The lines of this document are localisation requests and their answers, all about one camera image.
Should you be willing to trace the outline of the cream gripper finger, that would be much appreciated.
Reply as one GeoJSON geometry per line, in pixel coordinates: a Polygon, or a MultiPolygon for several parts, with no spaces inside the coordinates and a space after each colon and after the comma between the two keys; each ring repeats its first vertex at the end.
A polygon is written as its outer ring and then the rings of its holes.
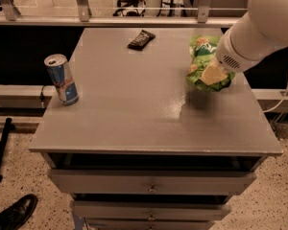
{"type": "Polygon", "coordinates": [[[227,77],[228,71],[223,67],[222,63],[217,59],[213,59],[206,65],[200,80],[206,85],[211,85],[223,81],[227,77]]]}

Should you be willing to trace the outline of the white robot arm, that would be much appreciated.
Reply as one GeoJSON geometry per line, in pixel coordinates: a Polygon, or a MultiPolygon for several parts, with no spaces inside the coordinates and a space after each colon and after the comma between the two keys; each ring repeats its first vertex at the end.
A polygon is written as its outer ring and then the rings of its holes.
{"type": "Polygon", "coordinates": [[[201,75],[207,85],[245,72],[288,47],[288,0],[248,0],[248,11],[221,37],[201,75]]]}

